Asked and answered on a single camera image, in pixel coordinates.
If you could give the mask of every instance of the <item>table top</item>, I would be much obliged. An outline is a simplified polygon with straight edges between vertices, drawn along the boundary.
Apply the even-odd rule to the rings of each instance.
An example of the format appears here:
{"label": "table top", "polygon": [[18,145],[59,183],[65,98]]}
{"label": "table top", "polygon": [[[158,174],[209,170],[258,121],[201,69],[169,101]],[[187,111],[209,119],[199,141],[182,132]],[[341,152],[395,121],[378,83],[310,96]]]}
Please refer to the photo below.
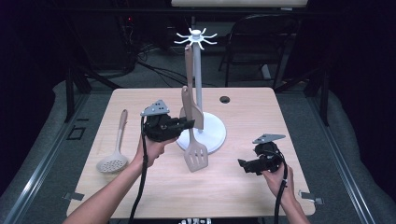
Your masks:
{"label": "table top", "polygon": [[172,0],[173,7],[306,7],[307,0]]}
{"label": "table top", "polygon": [[[230,102],[219,98],[228,96]],[[102,123],[92,144],[76,188],[84,194],[83,201],[72,201],[67,215],[117,174],[99,173],[95,166],[114,152],[120,124],[120,114],[128,110],[128,119],[121,142],[121,153],[134,157],[140,134],[140,112],[162,99],[170,109],[169,116],[179,116],[181,88],[118,89],[110,98]],[[256,160],[252,141],[264,133],[285,134],[276,140],[289,166],[293,168],[295,194],[306,215],[315,213],[315,206],[301,199],[298,190],[309,192],[303,171],[290,140],[286,123],[272,89],[269,88],[203,88],[203,110],[221,119],[227,136],[218,151],[209,155],[205,169],[191,173],[177,143],[165,148],[165,153],[148,168],[142,199],[135,218],[185,217],[263,217],[272,216],[275,196],[262,175],[246,174],[237,159]],[[113,218],[129,217],[137,195],[138,179]]]}

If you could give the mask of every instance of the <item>forearm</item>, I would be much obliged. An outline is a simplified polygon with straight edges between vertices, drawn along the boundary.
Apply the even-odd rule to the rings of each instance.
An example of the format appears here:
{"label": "forearm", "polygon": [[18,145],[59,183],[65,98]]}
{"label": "forearm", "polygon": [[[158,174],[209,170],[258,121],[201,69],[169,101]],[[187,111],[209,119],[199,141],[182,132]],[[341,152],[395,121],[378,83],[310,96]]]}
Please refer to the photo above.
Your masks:
{"label": "forearm", "polygon": [[70,214],[64,223],[107,223],[141,173],[142,162],[132,161],[113,181]]}
{"label": "forearm", "polygon": [[303,208],[300,203],[293,196],[282,197],[281,206],[285,211],[286,216],[290,224],[305,224],[310,223],[308,218],[305,216]]}

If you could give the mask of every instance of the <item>human arm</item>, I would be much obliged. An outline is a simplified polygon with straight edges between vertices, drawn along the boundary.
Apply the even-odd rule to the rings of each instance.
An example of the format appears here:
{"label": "human arm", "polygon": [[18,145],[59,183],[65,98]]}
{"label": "human arm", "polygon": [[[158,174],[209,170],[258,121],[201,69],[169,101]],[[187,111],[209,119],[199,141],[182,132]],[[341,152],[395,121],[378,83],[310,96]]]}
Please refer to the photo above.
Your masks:
{"label": "human arm", "polygon": [[[262,174],[267,181],[269,189],[275,196],[278,194],[280,184],[283,180],[283,170],[284,165],[282,163],[276,172],[271,173],[268,171],[262,171]],[[280,205],[282,206],[283,211],[285,211],[285,214],[288,217],[290,224],[310,223],[308,218],[304,214],[303,208],[294,196],[293,170],[289,166],[288,173],[288,183],[287,187],[283,190]]]}
{"label": "human arm", "polygon": [[[146,137],[148,167],[154,163],[155,159],[164,153],[164,147],[175,140],[176,138],[158,143]],[[131,163],[110,183],[93,194],[91,198],[70,214],[64,221],[64,224],[107,223],[126,193],[132,187],[136,179],[142,174],[143,154],[143,143],[140,137],[136,154]]]}

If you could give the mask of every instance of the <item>metal bracket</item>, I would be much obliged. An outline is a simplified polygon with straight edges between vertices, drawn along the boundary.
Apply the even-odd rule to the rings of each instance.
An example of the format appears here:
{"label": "metal bracket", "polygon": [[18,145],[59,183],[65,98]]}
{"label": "metal bracket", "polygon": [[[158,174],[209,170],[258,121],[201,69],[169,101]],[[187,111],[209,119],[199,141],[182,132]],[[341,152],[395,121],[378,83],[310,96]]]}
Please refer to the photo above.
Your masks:
{"label": "metal bracket", "polygon": [[315,194],[313,193],[299,191],[298,195],[300,195],[302,199],[307,199],[314,204],[324,204],[324,200],[322,198],[316,198]]}
{"label": "metal bracket", "polygon": [[163,100],[158,100],[151,106],[147,107],[144,111],[142,111],[142,113],[140,113],[140,116],[154,116],[167,113],[169,113],[168,106],[163,102]]}
{"label": "metal bracket", "polygon": [[62,198],[66,199],[68,201],[72,201],[72,200],[81,201],[84,198],[84,195],[80,194],[80,193],[75,193],[75,192],[72,192],[72,193],[66,192]]}
{"label": "metal bracket", "polygon": [[268,142],[273,142],[277,139],[281,139],[286,137],[284,134],[271,134],[271,133],[265,133],[256,140],[253,141],[253,144],[264,144]]}

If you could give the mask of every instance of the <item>slotted spoon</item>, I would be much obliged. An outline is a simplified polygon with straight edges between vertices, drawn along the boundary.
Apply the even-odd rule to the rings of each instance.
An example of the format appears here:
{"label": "slotted spoon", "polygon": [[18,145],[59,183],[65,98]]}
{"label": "slotted spoon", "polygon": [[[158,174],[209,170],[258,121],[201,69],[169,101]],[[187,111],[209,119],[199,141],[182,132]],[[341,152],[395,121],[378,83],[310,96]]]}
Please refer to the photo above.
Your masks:
{"label": "slotted spoon", "polygon": [[127,117],[128,111],[124,109],[120,117],[119,133],[117,135],[117,143],[114,153],[108,157],[105,157],[96,164],[96,169],[101,173],[115,173],[123,169],[128,163],[128,159],[120,153],[120,142]]}
{"label": "slotted spoon", "polygon": [[[181,99],[183,101],[184,110],[186,111],[187,120],[192,120],[191,98],[186,86],[181,90]],[[190,142],[189,146],[184,151],[184,160],[186,161],[190,171],[195,172],[208,165],[207,148],[195,139],[192,128],[189,129],[189,134]]]}
{"label": "slotted spoon", "polygon": [[[187,86],[189,88],[190,98],[191,98],[191,115],[192,119],[195,119],[194,128],[199,130],[204,129],[204,113],[202,109],[194,102],[194,98],[192,96],[192,49],[190,45],[187,45],[184,50],[184,58],[186,60],[186,72],[187,72]],[[180,117],[185,117],[186,112],[184,110],[184,106],[180,110]]]}

